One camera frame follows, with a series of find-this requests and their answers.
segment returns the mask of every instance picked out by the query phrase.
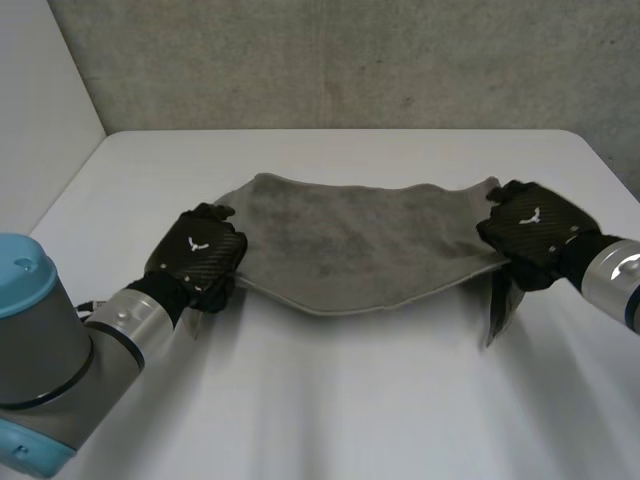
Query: white table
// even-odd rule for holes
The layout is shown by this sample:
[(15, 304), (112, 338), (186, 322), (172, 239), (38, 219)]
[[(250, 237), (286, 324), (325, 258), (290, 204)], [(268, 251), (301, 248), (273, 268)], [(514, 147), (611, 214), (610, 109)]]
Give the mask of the white table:
[[(74, 302), (106, 299), (180, 212), (258, 172), (388, 188), (536, 180), (640, 238), (640, 206), (576, 135), (422, 130), (119, 133), (33, 236)], [(179, 329), (59, 478), (640, 476), (640, 339), (566, 281), (527, 295), (485, 351), (487, 328), (482, 280), (331, 323), (248, 294), (197, 342)]]

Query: gray towel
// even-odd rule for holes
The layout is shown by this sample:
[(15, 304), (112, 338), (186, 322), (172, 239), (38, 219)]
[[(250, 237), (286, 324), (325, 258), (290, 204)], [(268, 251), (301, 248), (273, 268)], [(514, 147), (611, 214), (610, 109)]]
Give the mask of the gray towel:
[(395, 308), (503, 265), (475, 230), (498, 185), (389, 190), (263, 173), (216, 203), (235, 208), (233, 224), (249, 239), (239, 286), (314, 315), (349, 315)]

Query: gray concrete wall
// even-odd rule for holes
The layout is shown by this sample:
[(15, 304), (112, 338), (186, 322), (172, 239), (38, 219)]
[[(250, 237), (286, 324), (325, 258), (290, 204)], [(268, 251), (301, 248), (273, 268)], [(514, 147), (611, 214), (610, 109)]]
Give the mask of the gray concrete wall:
[(640, 195), (638, 0), (49, 3), (109, 133), (560, 128)]

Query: white wall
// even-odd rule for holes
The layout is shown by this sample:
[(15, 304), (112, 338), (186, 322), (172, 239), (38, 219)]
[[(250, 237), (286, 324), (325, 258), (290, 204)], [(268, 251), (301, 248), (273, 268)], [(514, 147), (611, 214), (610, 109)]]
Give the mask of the white wall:
[(46, 1), (0, 1), (0, 231), (30, 232), (104, 137)]

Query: towel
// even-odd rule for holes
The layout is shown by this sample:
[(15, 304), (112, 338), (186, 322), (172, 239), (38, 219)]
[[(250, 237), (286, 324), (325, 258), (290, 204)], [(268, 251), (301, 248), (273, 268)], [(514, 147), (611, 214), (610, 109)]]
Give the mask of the towel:
[[(249, 239), (238, 286), (314, 315), (352, 315), (398, 308), (504, 265), (475, 230), (498, 185), (490, 177), (465, 190), (393, 190), (262, 173), (216, 203), (236, 210), (233, 224)], [(490, 340), (519, 300), (501, 288), (494, 303)]]

